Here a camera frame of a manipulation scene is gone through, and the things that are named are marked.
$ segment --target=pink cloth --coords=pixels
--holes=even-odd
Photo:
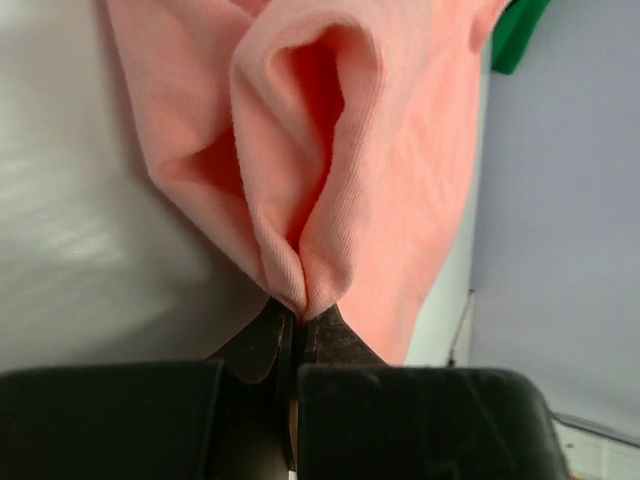
[[[107,0],[154,182],[305,319],[402,363],[509,0]]]

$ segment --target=fabric fold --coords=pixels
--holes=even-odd
[[[304,319],[385,360],[453,242],[508,0],[107,0],[154,182]]]

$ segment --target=pink fabric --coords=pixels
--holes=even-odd
[[[107,0],[154,182],[305,319],[401,363],[452,245],[509,0]]]

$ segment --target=green cloth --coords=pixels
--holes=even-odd
[[[551,0],[513,0],[493,31],[491,69],[513,73]]]

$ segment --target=gray wall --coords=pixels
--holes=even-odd
[[[486,122],[472,361],[640,435],[640,2],[551,2]]]

